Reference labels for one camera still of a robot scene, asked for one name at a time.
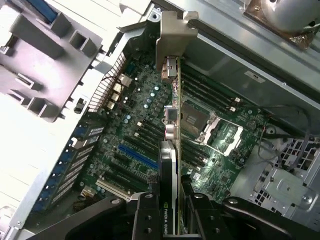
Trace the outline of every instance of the wire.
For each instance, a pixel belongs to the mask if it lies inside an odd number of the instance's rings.
[[[300,111],[303,113],[303,115],[305,116],[306,121],[307,121],[307,128],[305,130],[305,134],[304,134],[304,138],[303,138],[300,152],[299,152],[298,156],[296,157],[296,159],[294,160],[294,162],[288,167],[288,171],[296,168],[305,153],[305,150],[307,148],[307,145],[308,145],[308,142],[309,142],[309,139],[311,136],[312,121],[311,121],[311,117],[310,117],[309,113],[307,112],[307,110],[305,110],[304,108],[302,108],[300,106],[286,105],[286,104],[284,104],[284,105],[271,105],[271,106],[253,106],[253,107],[261,108],[261,109],[294,108],[294,109],[298,110],[298,114],[300,113]]]
[[[275,156],[273,156],[273,157],[263,158],[263,157],[260,155],[260,152],[261,152],[261,144],[262,144],[262,140],[263,140],[263,136],[264,136],[265,130],[266,130],[266,127],[264,126],[263,129],[262,129],[262,132],[261,132],[259,141],[258,141],[257,155],[258,155],[258,157],[259,157],[260,159],[262,159],[264,162],[271,161],[271,160],[273,160],[274,158],[278,157],[278,159],[277,159],[277,161],[278,161],[278,166],[282,166],[281,152],[278,151],[277,149],[274,151]]]

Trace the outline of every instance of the motherboard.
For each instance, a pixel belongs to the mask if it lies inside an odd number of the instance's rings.
[[[161,81],[154,56],[130,60],[99,111],[105,128],[78,178],[81,188],[127,201],[148,191],[148,179],[158,172],[158,144],[165,139],[164,107],[173,100],[172,85]],[[180,173],[191,176],[195,192],[220,203],[268,118],[256,107],[239,107],[247,102],[183,61],[181,83]]]

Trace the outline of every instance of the expansion slot bracket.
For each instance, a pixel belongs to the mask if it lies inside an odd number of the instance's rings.
[[[178,19],[176,11],[161,13],[160,38],[156,41],[156,69],[161,71],[167,57],[181,57],[187,45],[198,35],[198,30],[189,28],[188,22],[196,20],[199,14],[196,11],[185,11],[183,18]]]

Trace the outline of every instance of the screw hole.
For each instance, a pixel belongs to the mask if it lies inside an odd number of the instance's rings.
[[[312,21],[312,22],[309,23],[309,26],[310,26],[310,27],[314,27],[315,25],[316,25],[316,22],[315,22],[315,21]]]
[[[150,234],[152,232],[152,229],[150,227],[148,227],[147,229],[144,230],[144,232],[146,234]]]

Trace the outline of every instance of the screw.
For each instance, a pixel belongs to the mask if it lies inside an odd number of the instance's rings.
[[[196,193],[196,194],[194,195],[194,197],[195,197],[196,199],[202,199],[204,196],[202,196],[202,194],[200,194],[200,193]]]
[[[229,199],[228,201],[231,204],[237,204],[238,203],[238,200],[237,199],[233,199],[233,198]]]
[[[308,196],[303,196],[303,197],[302,197],[302,200],[305,201],[305,202],[308,203],[308,204],[311,204],[311,203],[312,203],[312,198],[311,198],[311,197],[308,197]]]
[[[73,111],[74,111],[76,114],[80,114],[81,111],[82,111],[82,109],[81,109],[80,107],[75,107],[75,108],[73,109]]]
[[[119,199],[115,199],[115,200],[112,200],[111,203],[112,204],[118,204],[118,203],[120,203],[120,200]]]
[[[148,227],[147,229],[144,230],[144,232],[146,234],[150,234],[152,232],[152,229],[150,227]]]

